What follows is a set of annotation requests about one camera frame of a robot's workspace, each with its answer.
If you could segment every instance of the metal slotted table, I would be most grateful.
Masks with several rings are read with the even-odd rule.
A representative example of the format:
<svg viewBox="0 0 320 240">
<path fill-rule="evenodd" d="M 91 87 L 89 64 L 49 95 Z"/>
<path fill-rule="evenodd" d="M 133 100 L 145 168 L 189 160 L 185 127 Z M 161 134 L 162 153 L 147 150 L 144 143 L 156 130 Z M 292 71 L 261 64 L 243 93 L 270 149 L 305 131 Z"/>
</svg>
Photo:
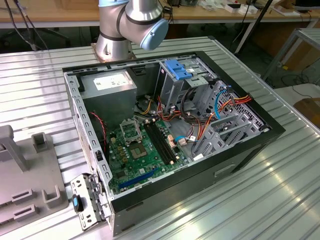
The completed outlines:
<svg viewBox="0 0 320 240">
<path fill-rule="evenodd" d="M 286 54 L 285 59 L 282 60 L 283 63 L 287 62 L 290 56 L 297 49 L 297 45 L 299 45 L 302 41 L 307 42 L 314 48 L 320 51 L 320 29 L 319 28 L 297 28 L 295 29 L 288 40 L 284 43 L 278 54 L 272 60 L 270 65 L 268 66 L 265 74 L 262 76 L 263 80 L 266 80 L 270 74 L 275 70 L 278 62 L 281 58 Z"/>
<path fill-rule="evenodd" d="M 207 37 L 164 41 L 138 58 L 205 51 L 249 92 L 286 132 L 246 168 L 134 226 L 117 239 L 320 238 L 319 130 L 286 104 L 219 42 Z M 70 180 L 89 172 L 78 139 L 61 68 L 97 63 L 91 47 L 0 55 L 0 124 L 15 140 L 44 131 L 53 137 L 69 199 Z M 83 233 L 68 208 L 2 239 L 112 239 L 106 224 Z"/>
</svg>

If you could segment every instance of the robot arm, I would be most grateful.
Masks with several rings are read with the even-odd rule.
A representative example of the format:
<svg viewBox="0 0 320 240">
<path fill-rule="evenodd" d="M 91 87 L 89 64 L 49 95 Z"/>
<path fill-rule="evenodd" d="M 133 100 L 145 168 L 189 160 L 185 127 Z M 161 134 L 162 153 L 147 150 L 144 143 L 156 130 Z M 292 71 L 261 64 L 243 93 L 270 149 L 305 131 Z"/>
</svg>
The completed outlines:
<svg viewBox="0 0 320 240">
<path fill-rule="evenodd" d="M 129 41 L 154 50 L 168 31 L 158 0 L 99 0 L 99 14 L 96 53 L 107 62 L 128 59 Z"/>
</svg>

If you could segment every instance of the green circuit board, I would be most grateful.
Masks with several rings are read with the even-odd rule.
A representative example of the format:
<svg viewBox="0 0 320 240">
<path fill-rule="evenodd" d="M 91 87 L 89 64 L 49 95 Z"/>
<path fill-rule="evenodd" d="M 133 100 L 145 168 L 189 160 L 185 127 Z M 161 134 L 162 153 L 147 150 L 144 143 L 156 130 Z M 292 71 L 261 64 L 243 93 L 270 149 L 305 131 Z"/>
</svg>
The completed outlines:
<svg viewBox="0 0 320 240">
<path fill-rule="evenodd" d="M 170 134 L 162 120 L 157 121 L 155 124 L 161 131 Z M 143 124 L 139 124 L 139 128 L 142 140 L 140 143 L 132 142 L 130 145 L 125 145 L 125 139 L 120 128 L 107 133 L 110 142 L 109 167 L 113 175 L 109 182 L 109 187 L 114 194 L 119 194 L 147 182 L 148 179 L 143 179 L 126 187 L 119 186 L 146 173 L 153 173 L 151 178 L 156 178 L 188 163 L 180 150 L 175 153 L 178 156 L 176 162 L 166 165 L 149 138 Z"/>
</svg>

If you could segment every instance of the wooden desk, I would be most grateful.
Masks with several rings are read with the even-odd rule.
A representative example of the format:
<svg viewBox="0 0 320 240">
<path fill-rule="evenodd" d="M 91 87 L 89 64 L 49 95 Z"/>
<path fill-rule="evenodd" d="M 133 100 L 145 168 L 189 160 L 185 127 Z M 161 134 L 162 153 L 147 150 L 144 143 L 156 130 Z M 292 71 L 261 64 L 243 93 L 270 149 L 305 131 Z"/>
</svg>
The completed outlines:
<svg viewBox="0 0 320 240">
<path fill-rule="evenodd" d="M 160 0 L 163 6 L 167 5 L 165 0 Z M 87 27 L 99 26 L 99 8 L 93 10 L 66 10 L 63 9 L 59 0 L 20 0 L 20 3 L 27 7 L 27 13 L 37 28 L 53 27 Z M 10 6 L 15 9 L 16 6 L 12 0 L 9 0 Z M 0 7 L 5 8 L 4 1 L 0 1 Z M 237 50 L 239 51 L 243 42 L 247 38 L 254 23 L 259 16 L 257 14 L 248 14 L 244 20 L 250 23 Z M 313 28 L 320 18 L 320 11 L 314 10 L 301 16 L 283 16 L 274 10 L 268 10 L 262 22 L 310 22 L 307 28 Z M 230 13 L 224 9 L 208 11 L 200 6 L 180 6 L 173 8 L 174 24 L 209 24 L 209 23 L 240 23 L 244 15 L 239 13 Z M 14 15 L 14 20 L 18 28 L 25 28 L 20 15 Z M 0 29 L 12 29 L 12 23 L 9 14 L 5 10 L 0 10 Z"/>
</svg>

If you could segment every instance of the workbench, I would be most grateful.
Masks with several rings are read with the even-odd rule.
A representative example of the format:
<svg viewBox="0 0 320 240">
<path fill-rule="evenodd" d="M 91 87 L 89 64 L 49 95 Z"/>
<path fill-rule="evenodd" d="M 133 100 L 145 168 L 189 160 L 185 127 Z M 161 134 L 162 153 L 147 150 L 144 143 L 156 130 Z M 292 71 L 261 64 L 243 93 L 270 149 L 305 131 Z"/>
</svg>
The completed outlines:
<svg viewBox="0 0 320 240">
<path fill-rule="evenodd" d="M 168 6 L 166 0 L 159 0 L 163 6 Z M 99 26 L 99 8 L 72 10 L 64 9 L 59 0 L 20 0 L 22 6 L 27 7 L 27 13 L 36 28 L 58 28 L 58 27 L 91 27 Z M 239 0 L 239 3 L 245 4 L 246 0 Z M 16 9 L 13 1 L 9 1 L 10 7 Z M 0 1 L 0 7 L 5 8 L 5 3 Z M 244 22 L 249 23 L 247 30 L 236 49 L 239 52 L 243 43 L 252 30 L 255 21 L 260 15 L 248 14 Z M 19 14 L 14 15 L 18 28 L 25 28 L 22 18 Z M 208 11 L 201 6 L 180 6 L 173 7 L 172 24 L 220 24 L 220 23 L 241 23 L 244 15 L 239 13 L 230 13 L 225 9 Z M 320 10 L 314 10 L 308 13 L 302 13 L 298 16 L 284 16 L 271 8 L 262 19 L 262 23 L 287 23 L 287 22 L 308 22 L 307 28 L 313 28 L 320 19 Z M 8 12 L 0 10 L 0 29 L 12 29 L 13 25 Z"/>
<path fill-rule="evenodd" d="M 320 131 L 218 41 L 165 40 L 138 58 L 205 51 L 286 132 L 244 169 L 128 229 L 117 239 L 320 238 Z M 89 172 L 69 109 L 62 68 L 96 64 L 91 47 L 0 55 L 0 125 L 14 140 L 53 137 L 68 198 L 70 181 Z M 2 240 L 112 239 L 106 224 L 83 233 L 73 205 L 2 236 Z"/>
<path fill-rule="evenodd" d="M 313 46 L 315 49 L 320 51 L 320 29 L 308 29 L 308 28 L 297 28 L 295 29 L 288 40 L 284 43 L 283 47 L 280 49 L 278 54 L 272 60 L 270 65 L 268 66 L 267 70 L 262 76 L 263 80 L 266 80 L 270 74 L 276 69 L 278 62 L 284 57 L 285 59 L 282 60 L 282 63 L 285 63 L 289 57 L 294 53 L 297 49 L 297 46 L 302 42 L 305 41 L 306 43 Z"/>
</svg>

